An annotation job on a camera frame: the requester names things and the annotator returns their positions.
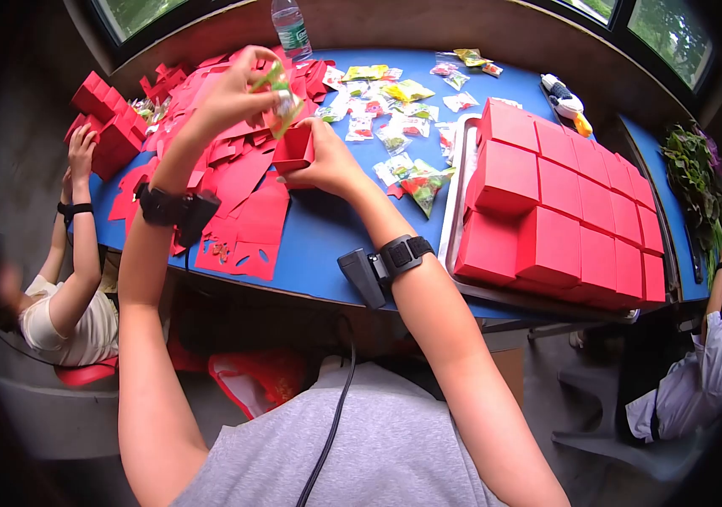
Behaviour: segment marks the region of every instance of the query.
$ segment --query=blue table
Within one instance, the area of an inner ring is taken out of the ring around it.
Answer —
[[[511,66],[505,68],[500,78],[481,72],[470,74],[470,80],[462,90],[470,93],[480,106],[475,106],[457,114],[443,103],[443,96],[454,95],[456,90],[445,83],[440,76],[433,76],[428,71],[435,64],[434,53],[411,49],[327,49],[315,51],[315,57],[323,60],[335,60],[336,67],[342,70],[353,65],[374,65],[385,63],[388,66],[403,69],[404,79],[414,79],[436,93],[424,104],[440,108],[441,122],[456,120],[465,113],[482,113],[483,104],[488,96],[513,99],[524,106],[524,109],[551,121],[556,121],[550,110],[547,99],[542,94],[539,76],[533,72],[523,71]],[[337,92],[331,92],[325,98],[328,105]],[[374,127],[385,123],[388,117],[376,118]],[[339,136],[347,132],[349,116],[333,127]],[[440,135],[432,127],[428,138],[415,137],[407,153],[414,160],[422,158],[428,164],[442,169],[447,167],[440,156]],[[369,176],[384,189],[383,182],[372,171],[372,167],[388,158],[384,145],[378,139],[363,142],[348,142],[350,151]],[[103,183],[95,175],[92,180],[92,198],[97,209],[97,238],[101,244],[109,248],[121,250],[124,247],[124,220],[108,221],[105,218],[111,210],[113,199],[119,192],[120,179],[132,168],[146,163],[153,153],[142,153],[131,164],[122,170],[111,181]],[[440,244],[440,229],[448,196],[448,186],[437,195],[432,216],[427,219],[423,211],[408,196],[400,200],[391,198],[397,209],[418,234],[426,238],[435,250]],[[356,248],[372,251],[372,244],[366,235],[366,229],[356,213],[345,201],[320,191],[293,191],[290,194],[290,209],[285,219],[282,233],[279,258],[271,281],[245,275],[230,275],[197,269],[190,262],[190,271],[202,273],[215,278],[240,281],[253,286],[275,289],[292,294],[305,295],[317,299],[325,299],[340,303],[363,305],[353,287],[346,281],[338,269],[336,259]],[[194,259],[198,246],[190,252]],[[184,257],[169,259],[169,265],[184,268]],[[492,303],[483,299],[466,297],[470,309],[477,317],[491,319],[549,319],[555,317],[541,316],[522,308],[508,307],[504,304]],[[390,301],[388,309],[394,309]]]

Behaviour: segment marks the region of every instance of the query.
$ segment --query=person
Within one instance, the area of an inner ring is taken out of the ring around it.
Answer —
[[[89,178],[96,131],[78,127],[68,146],[59,210],[90,204]],[[118,355],[119,318],[114,302],[98,290],[102,279],[92,213],[76,213],[74,272],[57,283],[67,241],[62,213],[54,219],[52,246],[31,285],[21,291],[21,269],[3,254],[0,235],[0,330],[22,336],[47,363],[83,366]]]
[[[700,334],[692,335],[693,351],[671,363],[668,354],[652,353],[660,347],[631,343],[626,364],[646,364],[653,375],[634,375],[624,382],[621,371],[616,426],[619,437],[634,445],[670,440],[706,428],[722,412],[722,250],[711,287],[711,296],[701,321]],[[633,339],[645,341],[637,333]],[[648,341],[657,335],[648,333]],[[657,364],[667,371],[658,374]]]
[[[248,46],[174,138],[150,182],[181,196],[204,148],[224,129],[280,103],[246,93],[255,60]],[[377,248],[414,229],[319,118],[315,160],[288,173],[344,198]],[[326,364],[315,385],[236,428],[207,449],[167,354],[158,300],[173,234],[139,209],[119,268],[119,449],[142,505],[294,505],[320,455],[347,367]],[[422,348],[447,404],[373,363],[358,366],[335,441],[310,505],[568,505],[518,403],[495,366],[465,300],[432,254],[394,281],[403,321]]]

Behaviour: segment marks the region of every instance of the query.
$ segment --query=candy wrapper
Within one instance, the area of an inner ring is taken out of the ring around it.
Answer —
[[[275,139],[280,139],[285,135],[290,123],[302,112],[305,103],[290,90],[288,78],[285,76],[285,69],[279,60],[276,60],[268,74],[257,80],[248,91],[254,93],[266,90],[280,91],[279,105],[274,107],[270,113],[263,115],[265,125],[271,130],[271,134],[274,135]]]
[[[479,103],[468,92],[458,93],[457,95],[444,96],[443,103],[448,106],[454,113],[460,109],[467,109],[471,106],[478,106]]]
[[[392,113],[389,124],[409,136],[428,137],[428,132],[432,128],[432,123],[426,117],[406,116],[397,112]]]
[[[449,167],[438,171],[418,158],[407,178],[401,180],[401,187],[409,192],[423,213],[426,213],[426,218],[430,218],[434,197],[440,188],[450,181],[456,170],[454,167]]]
[[[365,141],[372,139],[372,116],[360,115],[350,118],[350,128],[344,140]]]
[[[388,65],[352,66],[347,69],[342,81],[355,79],[380,79],[389,69]]]
[[[420,83],[407,79],[400,83],[388,84],[381,88],[388,96],[404,102],[418,101],[434,95],[434,92]]]
[[[427,106],[426,104],[418,104],[417,102],[407,102],[401,104],[397,111],[405,114],[406,116],[417,116],[425,117],[433,122],[437,121],[437,117],[440,116],[440,108],[437,106]]]
[[[485,74],[490,74],[490,75],[493,76],[493,77],[499,77],[499,76],[501,76],[501,75],[502,75],[502,72],[503,72],[504,70],[505,70],[505,69],[503,69],[502,67],[500,67],[500,66],[498,66],[498,65],[494,65],[493,63],[490,63],[490,62],[485,63],[485,64],[482,66],[482,72],[484,72]]]
[[[454,136],[457,133],[457,123],[435,123],[434,126],[437,127],[437,131],[440,133],[440,151],[450,166],[451,156],[454,153]]]
[[[483,58],[479,55],[478,49],[455,49],[454,53],[457,54],[458,57],[462,60],[463,63],[466,64],[466,66],[480,66],[484,65],[485,63],[493,62],[493,60],[488,60],[487,58]]]
[[[390,126],[388,123],[384,123],[378,127],[378,130],[375,131],[375,135],[384,144],[389,157],[394,157],[411,144],[411,139],[406,137],[403,134],[403,131],[397,128],[396,125]]]
[[[346,88],[346,85],[342,83],[342,79],[344,79],[344,72],[339,71],[334,66],[328,65],[325,71],[325,77],[322,78],[321,82],[341,92],[341,90]]]
[[[470,77],[466,76],[465,74],[462,74],[459,71],[452,71],[451,74],[445,76],[443,80],[451,85],[452,88],[457,90],[457,92],[460,91],[460,88],[465,84],[466,81],[468,81]]]

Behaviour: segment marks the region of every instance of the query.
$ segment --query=folded red box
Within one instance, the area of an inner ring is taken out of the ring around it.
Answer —
[[[538,159],[538,183],[541,204],[570,218],[583,218],[578,175],[545,158]]]
[[[594,182],[609,188],[609,175],[606,174],[606,164],[598,150],[594,148],[594,141],[584,137],[573,137],[575,157],[578,158],[578,172]]]
[[[477,128],[477,144],[482,141],[498,140],[513,146],[538,152],[538,138],[533,118],[518,107],[508,106],[502,101],[488,98],[482,119]]]
[[[611,216],[611,191],[583,176],[578,177],[578,190],[581,196],[583,225],[613,236],[615,227],[614,218]]]
[[[479,147],[477,169],[468,183],[466,204],[507,217],[538,204],[538,163],[534,153],[498,141]]]
[[[634,247],[642,245],[640,234],[640,218],[637,214],[637,205],[626,196],[612,191],[611,195],[611,216],[615,223],[615,237],[623,238]]]
[[[665,303],[665,268],[662,259],[642,254],[642,302],[643,308],[656,308]]]
[[[662,248],[662,231],[657,214],[638,204],[640,215],[640,228],[642,229],[642,251],[652,256],[662,257],[665,250]]]
[[[521,220],[516,275],[560,289],[581,276],[581,227],[577,221],[537,206]]]
[[[578,159],[572,139],[564,134],[563,127],[547,120],[536,120],[538,152],[542,157],[558,162],[563,167],[578,170]]]
[[[462,228],[454,274],[504,286],[516,278],[518,228],[471,210]]]
[[[633,308],[642,299],[642,256],[639,249],[615,238],[617,289],[614,301],[621,308]]]

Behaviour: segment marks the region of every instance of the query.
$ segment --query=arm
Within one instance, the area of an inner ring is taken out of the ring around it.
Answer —
[[[91,140],[96,131],[90,125],[74,131],[68,145],[68,162],[72,167],[72,198],[74,204],[91,202],[88,180],[91,176],[91,157],[96,143]],[[49,315],[54,330],[69,336],[99,288],[102,271],[99,268],[97,230],[91,213],[74,215],[74,272],[60,290],[49,300]]]
[[[353,159],[332,127],[313,129],[315,162],[286,175],[346,199],[377,248],[414,229]],[[432,255],[398,277],[392,294],[448,400],[479,476],[507,504],[568,505],[515,398],[488,353],[465,300]]]
[[[159,163],[150,188],[183,194],[195,161],[214,137],[278,103],[276,93],[246,94],[257,58],[246,48],[206,102],[181,129]],[[142,505],[166,505],[206,460],[201,431],[173,370],[158,318],[172,227],[151,226],[136,213],[119,267],[119,450],[128,481]]]

